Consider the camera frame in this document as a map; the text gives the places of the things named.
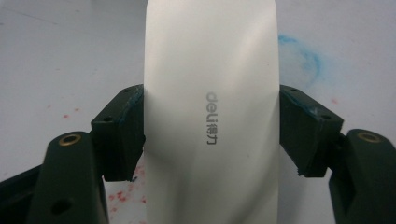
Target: white surface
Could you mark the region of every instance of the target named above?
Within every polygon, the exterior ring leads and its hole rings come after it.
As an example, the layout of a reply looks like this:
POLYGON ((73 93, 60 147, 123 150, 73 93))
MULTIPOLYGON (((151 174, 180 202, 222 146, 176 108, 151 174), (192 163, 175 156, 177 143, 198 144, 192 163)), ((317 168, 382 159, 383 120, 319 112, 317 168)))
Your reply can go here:
MULTIPOLYGON (((146 3, 0 0, 1 180, 42 162, 53 137, 89 131, 119 90, 143 82, 146 3)), ((396 3, 276 4, 281 83, 344 118, 344 132, 365 128, 396 143, 396 3)), ((328 180, 297 176, 279 153, 278 223, 334 223, 328 180)), ((144 223, 143 172, 137 181, 107 185, 112 223, 144 223)))
POLYGON ((274 0, 148 2, 149 224, 277 223, 276 27, 274 0))

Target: black plastic part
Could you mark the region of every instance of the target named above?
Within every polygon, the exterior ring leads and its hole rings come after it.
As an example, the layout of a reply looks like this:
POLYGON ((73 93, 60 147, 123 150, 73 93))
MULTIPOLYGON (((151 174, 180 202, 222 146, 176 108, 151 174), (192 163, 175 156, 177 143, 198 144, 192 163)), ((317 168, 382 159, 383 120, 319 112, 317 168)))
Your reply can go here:
POLYGON ((0 223, 25 223, 40 166, 0 183, 0 223))
POLYGON ((27 223, 108 223, 89 134, 66 133, 49 143, 27 223))
POLYGON ((91 122, 106 181, 132 181, 143 153, 143 85, 121 91, 91 122))
POLYGON ((352 130, 329 182, 337 224, 396 223, 396 149, 385 137, 352 130))
POLYGON ((323 177, 326 155, 339 137, 343 120, 303 92, 280 86, 280 144, 299 175, 323 177))

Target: white tabletop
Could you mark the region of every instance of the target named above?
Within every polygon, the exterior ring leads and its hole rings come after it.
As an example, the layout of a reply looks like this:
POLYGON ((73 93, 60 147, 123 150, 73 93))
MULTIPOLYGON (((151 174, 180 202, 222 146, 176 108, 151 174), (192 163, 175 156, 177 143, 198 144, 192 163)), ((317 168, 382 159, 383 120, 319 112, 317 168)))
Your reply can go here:
MULTIPOLYGON (((396 143, 396 2, 276 0, 281 83, 396 143)), ((0 0, 0 181, 37 166, 48 142, 91 129, 143 82, 146 0, 0 0)), ((279 224, 334 223, 328 178, 280 150, 279 224)), ((146 223, 144 163, 106 184, 111 223, 146 223)))

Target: white rectangular object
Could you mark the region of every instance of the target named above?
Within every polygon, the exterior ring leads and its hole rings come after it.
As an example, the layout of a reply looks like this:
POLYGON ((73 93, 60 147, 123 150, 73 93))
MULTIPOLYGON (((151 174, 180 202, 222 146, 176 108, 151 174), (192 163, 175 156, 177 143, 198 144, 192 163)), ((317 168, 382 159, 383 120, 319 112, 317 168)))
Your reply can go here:
POLYGON ((275 224, 274 0, 149 0, 148 224, 275 224))

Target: round hole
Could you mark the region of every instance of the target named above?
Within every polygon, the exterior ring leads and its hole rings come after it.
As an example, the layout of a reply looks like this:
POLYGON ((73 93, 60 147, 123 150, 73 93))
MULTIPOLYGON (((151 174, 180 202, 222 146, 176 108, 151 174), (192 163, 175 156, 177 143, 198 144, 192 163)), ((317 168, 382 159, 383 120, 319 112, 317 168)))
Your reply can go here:
POLYGON ((61 145, 62 147, 71 146, 78 142, 80 139, 81 135, 72 133, 61 138, 61 140, 59 140, 59 145, 61 145))
POLYGON ((321 116, 323 119, 332 119, 332 117, 328 116, 328 115, 322 115, 321 116))
POLYGON ((369 143, 380 143, 381 138, 372 133, 358 133, 358 137, 369 143))
POLYGON ((54 203, 50 211, 53 215, 59 216, 60 214, 66 212, 72 207, 72 202, 68 199, 62 199, 54 203))
POLYGON ((113 118, 111 118, 111 116, 107 116, 103 119, 103 121, 105 121, 105 122, 110 122, 111 120, 113 120, 113 118))

